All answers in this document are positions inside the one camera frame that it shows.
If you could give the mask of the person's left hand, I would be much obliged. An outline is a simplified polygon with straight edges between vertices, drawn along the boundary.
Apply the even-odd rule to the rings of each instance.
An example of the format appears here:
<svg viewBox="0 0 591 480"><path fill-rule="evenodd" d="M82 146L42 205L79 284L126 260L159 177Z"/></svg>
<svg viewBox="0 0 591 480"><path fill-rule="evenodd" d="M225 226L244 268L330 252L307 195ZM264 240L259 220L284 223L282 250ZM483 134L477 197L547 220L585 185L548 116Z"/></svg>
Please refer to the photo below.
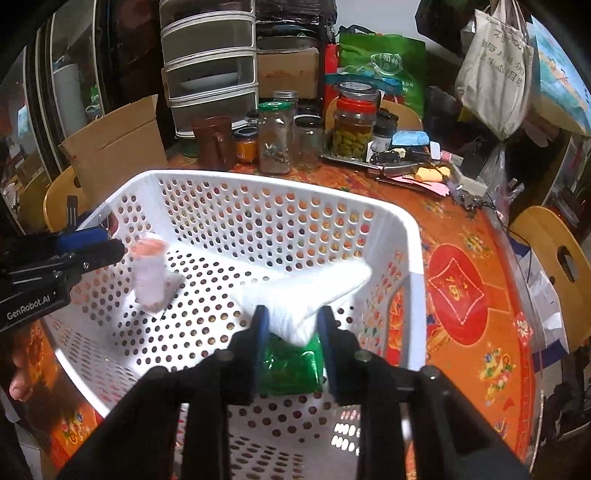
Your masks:
<svg viewBox="0 0 591 480"><path fill-rule="evenodd" d="M8 392L13 400L26 402L33 393L28 370L28 358L24 350L14 350L10 360L11 377Z"/></svg>

